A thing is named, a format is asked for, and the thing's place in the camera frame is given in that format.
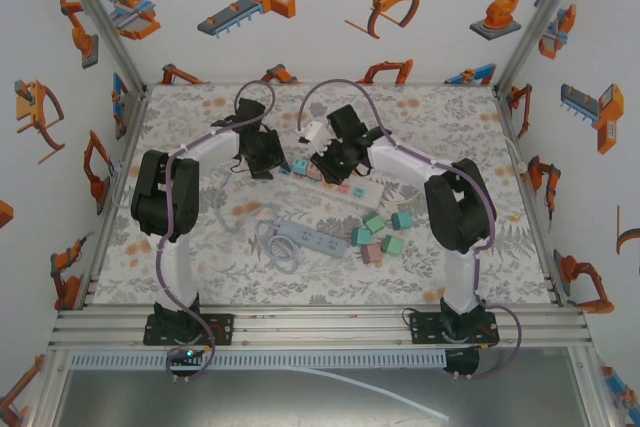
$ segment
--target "white power strip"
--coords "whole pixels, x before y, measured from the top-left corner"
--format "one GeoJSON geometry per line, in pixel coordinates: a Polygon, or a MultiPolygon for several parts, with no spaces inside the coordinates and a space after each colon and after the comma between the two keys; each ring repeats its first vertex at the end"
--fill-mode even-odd
{"type": "Polygon", "coordinates": [[[340,185],[327,184],[309,177],[287,172],[283,168],[273,171],[275,177],[286,179],[301,187],[315,190],[321,194],[361,205],[369,209],[377,209],[382,199],[384,185],[365,180],[362,177],[350,176],[340,185]]]}

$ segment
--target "power strip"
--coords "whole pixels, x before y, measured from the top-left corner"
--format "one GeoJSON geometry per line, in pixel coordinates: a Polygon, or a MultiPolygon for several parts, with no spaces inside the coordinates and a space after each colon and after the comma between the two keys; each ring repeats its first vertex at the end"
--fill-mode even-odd
{"type": "Polygon", "coordinates": [[[342,258],[347,250],[347,243],[344,240],[288,220],[280,221],[276,235],[283,235],[300,247],[306,247],[336,259],[342,258]]]}
{"type": "Polygon", "coordinates": [[[384,192],[384,185],[356,177],[355,175],[350,176],[340,185],[327,184],[304,175],[287,172],[283,168],[274,171],[274,175],[287,179],[301,187],[373,210],[380,205],[382,193],[384,192]]]}

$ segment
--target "purple cable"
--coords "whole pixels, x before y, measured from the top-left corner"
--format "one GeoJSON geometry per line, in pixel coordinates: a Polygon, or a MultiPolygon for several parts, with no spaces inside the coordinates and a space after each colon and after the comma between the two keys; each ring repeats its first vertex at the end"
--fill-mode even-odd
{"type": "Polygon", "coordinates": [[[347,79],[330,79],[330,80],[325,80],[324,82],[320,82],[318,85],[313,87],[307,93],[307,95],[304,97],[304,99],[302,99],[302,104],[300,105],[300,110],[298,111],[298,123],[297,123],[298,131],[302,130],[301,129],[301,127],[302,127],[301,126],[302,113],[303,113],[304,107],[305,107],[307,101],[309,100],[309,98],[311,97],[311,95],[316,90],[318,90],[320,87],[323,87],[323,86],[325,86],[327,84],[332,84],[332,83],[351,85],[351,86],[355,87],[356,89],[358,89],[360,92],[362,92],[362,95],[364,95],[365,99],[367,99],[367,102],[369,102],[369,105],[371,106],[371,110],[373,112],[373,115],[376,118],[376,121],[378,122],[378,126],[380,127],[381,132],[384,134],[384,136],[386,137],[386,139],[389,141],[389,143],[391,145],[393,145],[398,150],[401,150],[402,152],[405,152],[406,154],[409,154],[410,156],[412,156],[412,157],[414,157],[414,158],[416,158],[418,160],[421,160],[422,162],[425,162],[425,163],[427,163],[429,165],[432,165],[433,167],[436,167],[438,169],[446,170],[448,172],[451,172],[451,173],[463,178],[465,181],[467,181],[469,184],[471,184],[473,189],[476,191],[476,193],[480,197],[480,200],[482,201],[482,205],[484,206],[484,209],[487,212],[487,217],[489,218],[489,238],[487,239],[487,242],[484,245],[481,245],[481,246],[476,247],[474,249],[474,257],[475,257],[475,261],[474,261],[474,279],[473,279],[474,295],[476,297],[476,300],[477,300],[478,304],[480,304],[483,308],[485,308],[487,310],[491,310],[491,309],[504,310],[511,317],[513,317],[513,320],[516,323],[516,329],[518,330],[518,340],[516,342],[516,346],[513,349],[513,352],[511,353],[511,356],[509,356],[509,358],[507,360],[505,360],[502,364],[500,364],[499,366],[495,367],[494,369],[491,369],[491,370],[489,370],[487,372],[483,372],[483,373],[478,374],[478,375],[476,375],[474,377],[471,377],[471,379],[482,379],[482,378],[489,377],[489,376],[499,372],[500,370],[504,369],[509,364],[511,364],[511,362],[513,362],[513,360],[518,355],[518,352],[520,351],[520,346],[522,345],[522,325],[520,324],[520,320],[518,319],[518,316],[510,308],[508,308],[508,307],[506,307],[504,305],[499,305],[499,304],[491,304],[491,305],[489,305],[483,299],[481,299],[480,296],[478,295],[478,286],[480,285],[480,259],[478,257],[478,254],[483,250],[490,249],[491,246],[493,245],[494,241],[495,241],[495,238],[496,238],[495,217],[493,215],[493,209],[491,207],[491,201],[489,200],[488,195],[484,192],[484,190],[482,190],[482,188],[480,188],[480,185],[478,185],[478,183],[474,179],[472,179],[466,172],[463,172],[460,169],[456,169],[455,167],[453,167],[451,165],[445,165],[445,164],[441,164],[439,162],[434,162],[429,157],[426,157],[426,156],[424,156],[424,155],[422,155],[422,154],[420,154],[418,152],[415,152],[415,151],[405,147],[404,145],[398,145],[398,143],[395,141],[395,139],[393,139],[393,137],[391,137],[391,134],[389,134],[389,131],[382,124],[382,120],[380,119],[380,114],[378,113],[378,109],[376,108],[376,105],[373,102],[373,99],[371,98],[371,95],[369,95],[369,93],[366,90],[364,90],[361,85],[356,84],[355,82],[352,82],[350,80],[347,80],[347,79]]]}
{"type": "MultiPolygon", "coordinates": [[[[164,276],[162,275],[162,251],[164,249],[164,245],[166,244],[167,240],[173,235],[173,231],[174,231],[174,222],[173,222],[173,192],[172,192],[172,188],[173,188],[173,184],[171,181],[171,167],[173,165],[173,161],[176,159],[176,157],[178,157],[179,155],[184,154],[185,152],[193,149],[194,147],[200,145],[202,142],[204,142],[205,140],[210,139],[211,137],[221,134],[222,132],[226,132],[228,130],[231,129],[235,129],[237,127],[243,127],[245,125],[249,125],[252,124],[254,122],[258,122],[260,120],[262,120],[264,117],[266,117],[272,110],[273,107],[276,104],[276,93],[273,90],[273,87],[271,87],[269,84],[267,84],[266,82],[263,82],[261,80],[252,80],[251,82],[247,82],[246,84],[244,84],[242,87],[240,87],[240,90],[238,90],[238,93],[236,94],[236,98],[234,99],[233,102],[233,110],[236,111],[237,110],[237,103],[238,103],[238,99],[240,98],[240,94],[250,85],[252,84],[261,84],[261,85],[266,85],[267,88],[269,89],[269,91],[271,92],[271,105],[269,106],[269,108],[267,110],[264,111],[264,113],[262,113],[261,115],[258,115],[257,117],[254,117],[253,119],[249,119],[249,120],[245,120],[244,122],[239,122],[237,124],[233,124],[233,125],[228,125],[226,127],[222,127],[221,129],[218,129],[215,131],[215,133],[211,133],[208,132],[207,134],[203,135],[202,137],[200,137],[199,139],[194,140],[193,142],[191,142],[190,144],[187,145],[186,151],[185,149],[180,149],[177,152],[174,152],[173,154],[171,154],[171,156],[169,157],[169,160],[167,160],[167,165],[165,167],[165,185],[166,185],[166,189],[167,189],[167,220],[168,220],[168,226],[167,226],[167,233],[160,239],[160,242],[158,242],[158,252],[156,253],[156,275],[158,277],[158,283],[160,284],[160,287],[162,287],[162,290],[165,292],[165,294],[167,294],[167,297],[169,297],[169,299],[176,304],[181,310],[184,310],[189,316],[193,317],[204,329],[205,333],[207,334],[207,336],[209,337],[209,341],[211,342],[211,355],[209,355],[209,358],[206,360],[206,362],[202,365],[202,367],[200,367],[200,370],[198,372],[196,372],[193,375],[190,375],[188,377],[185,377],[185,379],[197,379],[199,376],[201,376],[209,367],[209,365],[211,365],[211,362],[213,362],[213,355],[215,353],[215,342],[216,342],[216,338],[213,335],[213,332],[211,331],[211,328],[209,327],[209,325],[205,322],[205,320],[200,317],[198,314],[196,314],[194,311],[192,311],[187,305],[184,305],[182,302],[180,302],[180,300],[173,294],[173,292],[171,292],[171,290],[169,290],[169,288],[167,287],[167,283],[164,280],[164,276]]],[[[167,356],[167,361],[165,363],[165,370],[167,371],[167,373],[169,375],[174,375],[173,372],[171,372],[171,356],[167,356]]]]}

